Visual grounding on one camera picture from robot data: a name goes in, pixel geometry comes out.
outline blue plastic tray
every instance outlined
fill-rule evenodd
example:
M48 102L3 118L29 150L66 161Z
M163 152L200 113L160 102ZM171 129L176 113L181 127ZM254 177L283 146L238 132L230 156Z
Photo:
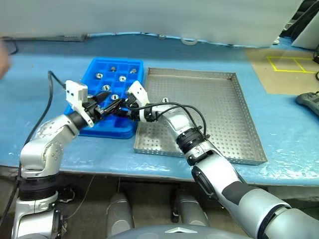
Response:
M116 72L111 71L111 67L116 67ZM96 78L96 73L102 73L102 79ZM143 85L143 62L138 60L116 59L116 58L94 58L87 69L81 82L88 86L88 94L95 95L102 90L104 85L111 86L112 93L106 100L100 103L101 107L112 102L111 95L116 94L120 98L126 97L126 90L134 81L139 81ZM120 76L125 76L126 81L121 82ZM65 114L73 110L68 106ZM93 128L86 127L80 130L81 136L109 137L109 138L130 138L136 131L136 123L125 118L109 116L98 122Z

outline robotic arm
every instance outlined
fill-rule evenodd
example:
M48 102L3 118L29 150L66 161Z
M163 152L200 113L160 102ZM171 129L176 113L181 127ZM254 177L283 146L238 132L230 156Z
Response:
M20 154L21 178L16 201L12 238L61 238L63 218L54 209L58 198L56 176L64 148L90 126L117 110L123 100L118 99L105 109L100 102L110 92L89 98L87 86L66 81L67 101L74 112L61 115L44 123L34 139L27 143Z
M22 180L13 239L61 237L63 221L54 203L57 200L55 177L63 148L81 128L94 126L109 114L165 125L188 164L193 166L191 173L205 194L218 200L253 238L317 238L318 221L291 209L272 194L242 182L233 166L181 108L171 109L174 105L167 99L164 104L150 104L139 82L132 84L126 99L118 99L105 109L98 103L107 97L107 92L88 99L87 87L70 81L67 81L66 91L67 100L75 111L43 124L35 138L22 149Z
M134 84L129 89L129 99L136 99L134 102L143 108L149 102L147 93ZM195 182L209 198L218 200L249 236L256 239L318 237L317 220L292 209L265 190L243 182L231 163L194 127L187 114L181 108L167 111L171 107L173 105L161 105L140 110L140 120L157 119L167 127L188 164L193 166L191 173Z

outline silver metal tray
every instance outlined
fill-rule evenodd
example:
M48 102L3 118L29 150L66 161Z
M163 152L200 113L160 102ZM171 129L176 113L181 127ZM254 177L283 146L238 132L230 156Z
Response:
M210 141L230 162L267 162L235 73L149 68L145 89L152 103L168 97L197 107L207 121ZM190 113L202 125L198 114ZM134 150L183 157L166 128L157 123L139 123Z

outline black cable wire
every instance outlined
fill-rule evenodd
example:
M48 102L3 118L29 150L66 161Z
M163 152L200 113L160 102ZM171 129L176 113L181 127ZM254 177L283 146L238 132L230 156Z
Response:
M207 125L206 125L206 120L205 120L205 117L203 116L203 114L202 114L196 107L194 107L194 106L190 106L190 105L183 105L183 106L186 107L186 108L191 108L191 109L195 110L195 111L199 114L199 116L201 117L201 119L202 119L202 121L203 121L203 134L204 134L204 136L206 136ZM171 108L169 108L169 109L167 109L167 110L161 112L160 114L158 114L158 115L156 116L155 120L158 120L159 117L161 117L161 116L162 116L163 114L165 114L166 112L168 112L168 111L170 111L170 110L173 110L173 109L176 109L176 108L178 108L178 107L179 107L179 106L174 106L174 107L171 107Z
M56 82L59 83L59 85L62 86L63 89L65 89L65 83L60 81L52 71L48 71L48 77L49 77L49 74L50 74L50 77L52 76L56 80Z
M52 104L52 99L53 99L53 81L52 81L52 76L53 77L56 77L53 72L51 71L48 71L48 81L49 81L49 99L48 99L48 103L46 105L46 108L43 112L43 114L41 115L41 117L38 119L37 123L34 125L33 129L31 130L30 134L28 135L28 137L26 138L26 141L24 142L24 145L25 146L27 143L30 142L34 132L36 131L36 129L39 127L39 125L41 124L42 120L44 119L44 117L46 116L46 114L48 113L49 109L50 109L50 106ZM4 219L7 217L7 214L9 212L9 209L10 209L10 206L13 202L13 199L14 199L14 196L15 196L15 193L19 187L19 183L20 183L20 178L21 178L21 163L19 163L19 168L18 168L18 175L17 175L17 179L15 181L15 185L14 185L14 188L11 192L11 195L10 195L10 198L9 198L9 201L5 207L5 210L3 212L3 215L0 219L0 228L4 222Z
M11 51L11 52L9 52L8 55L14 55L14 54L16 54L16 53L19 51L19 48L18 48L18 45L17 45L15 39L13 39L13 38L10 37L10 36L3 36L3 37L1 37L1 39L2 39L3 41L11 41L11 42L14 44L14 50Z
M143 109L147 109L147 108L151 108L151 107L154 107L154 106L163 106L163 105L175 105L175 106L178 106L178 107L181 107L188 115L190 121L193 123L194 127L195 128L198 128L197 124L195 123L193 117L191 116L190 112L186 109L186 107L184 105L181 105L179 103L175 103L175 102L165 102L165 103L155 103L155 104L149 104L147 106L143 106L143 107L137 107L137 108L132 108L132 107L129 107L129 106L126 106L126 108L128 108L129 110L132 110L132 111L139 111L139 110L143 110Z

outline cardboard surface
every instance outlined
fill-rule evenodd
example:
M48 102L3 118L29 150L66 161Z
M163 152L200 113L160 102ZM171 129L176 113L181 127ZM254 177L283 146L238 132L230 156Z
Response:
M319 64L312 60L312 52L245 49L245 53L267 93L299 95L319 90L315 78Z

